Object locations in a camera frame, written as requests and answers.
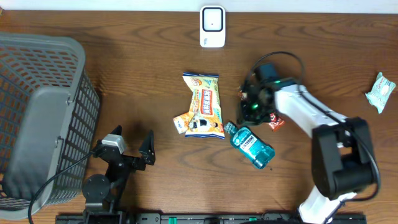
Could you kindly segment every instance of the bottle label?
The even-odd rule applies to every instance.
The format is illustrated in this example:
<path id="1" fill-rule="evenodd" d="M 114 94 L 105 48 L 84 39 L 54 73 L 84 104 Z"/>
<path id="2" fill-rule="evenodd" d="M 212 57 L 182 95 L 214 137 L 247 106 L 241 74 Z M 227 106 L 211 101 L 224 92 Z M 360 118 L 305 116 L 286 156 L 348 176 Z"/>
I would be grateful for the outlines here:
<path id="1" fill-rule="evenodd" d="M 245 151 L 248 152 L 250 147 L 257 141 L 257 138 L 254 137 L 252 134 L 246 139 L 246 141 L 244 143 L 242 143 L 240 145 L 240 148 Z"/>

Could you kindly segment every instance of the basket bottom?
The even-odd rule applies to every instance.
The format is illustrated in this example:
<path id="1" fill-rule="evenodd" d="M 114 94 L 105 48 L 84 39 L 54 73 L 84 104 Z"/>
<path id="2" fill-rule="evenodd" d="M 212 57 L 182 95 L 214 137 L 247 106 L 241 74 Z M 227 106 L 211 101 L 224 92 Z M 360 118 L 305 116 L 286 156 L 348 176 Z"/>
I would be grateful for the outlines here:
<path id="1" fill-rule="evenodd" d="M 30 200 L 47 181 L 68 96 L 62 87 L 43 87 L 31 96 L 4 174 L 8 197 Z"/>

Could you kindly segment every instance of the green clip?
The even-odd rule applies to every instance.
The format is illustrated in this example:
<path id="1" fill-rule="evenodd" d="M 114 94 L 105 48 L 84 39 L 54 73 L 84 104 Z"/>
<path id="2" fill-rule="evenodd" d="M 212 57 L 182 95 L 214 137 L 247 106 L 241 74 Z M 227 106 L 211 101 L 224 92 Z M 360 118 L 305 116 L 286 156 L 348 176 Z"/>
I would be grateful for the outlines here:
<path id="1" fill-rule="evenodd" d="M 170 218 L 169 218 L 169 224 L 177 224 L 177 218 L 175 218 L 175 217 L 170 217 Z"/>

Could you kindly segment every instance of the wood grain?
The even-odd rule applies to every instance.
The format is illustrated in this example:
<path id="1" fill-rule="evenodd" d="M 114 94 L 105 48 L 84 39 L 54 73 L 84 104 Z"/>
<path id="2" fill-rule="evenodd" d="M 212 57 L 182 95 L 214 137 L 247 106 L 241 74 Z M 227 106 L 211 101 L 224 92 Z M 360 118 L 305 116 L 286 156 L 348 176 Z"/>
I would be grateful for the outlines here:
<path id="1" fill-rule="evenodd" d="M 381 193 L 343 210 L 364 212 L 368 223 L 396 223 L 397 90 L 382 114 L 364 93 L 379 71 L 398 83 L 398 16 L 228 13 L 227 28 L 225 47 L 203 49 L 198 13 L 4 11 L 0 17 L 1 31 L 69 36 L 84 46 L 86 70 L 103 98 L 96 139 L 121 124 L 127 153 L 137 154 L 146 132 L 154 130 L 155 166 L 132 175 L 123 196 L 132 210 L 263 213 L 293 210 L 307 198 L 313 187 L 310 140 L 290 119 L 277 133 L 266 124 L 252 129 L 276 150 L 264 170 L 254 169 L 227 140 L 184 138 L 172 122 L 191 100 L 182 72 L 220 74 L 222 116 L 235 120 L 236 89 L 252 63 L 268 52 L 287 50 L 306 63 L 305 85 L 315 97 L 341 114 L 366 119 L 371 127 Z M 299 74 L 290 58 L 270 60 L 285 77 Z M 86 176 L 105 170 L 103 161 L 91 159 Z M 45 207 L 34 220 L 53 223 L 60 213 L 83 211 L 84 202 L 79 196 Z"/>

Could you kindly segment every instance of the gray plastic basket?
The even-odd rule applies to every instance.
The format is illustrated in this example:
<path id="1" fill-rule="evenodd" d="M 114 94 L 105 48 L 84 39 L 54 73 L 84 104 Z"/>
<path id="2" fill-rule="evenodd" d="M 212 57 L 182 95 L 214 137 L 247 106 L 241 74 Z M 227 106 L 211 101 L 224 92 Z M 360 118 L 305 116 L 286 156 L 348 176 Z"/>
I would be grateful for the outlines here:
<path id="1" fill-rule="evenodd" d="M 0 33 L 0 218 L 26 218 L 39 187 L 90 150 L 100 101 L 84 64 L 71 38 Z M 75 197 L 85 167 L 55 179 L 32 211 Z"/>

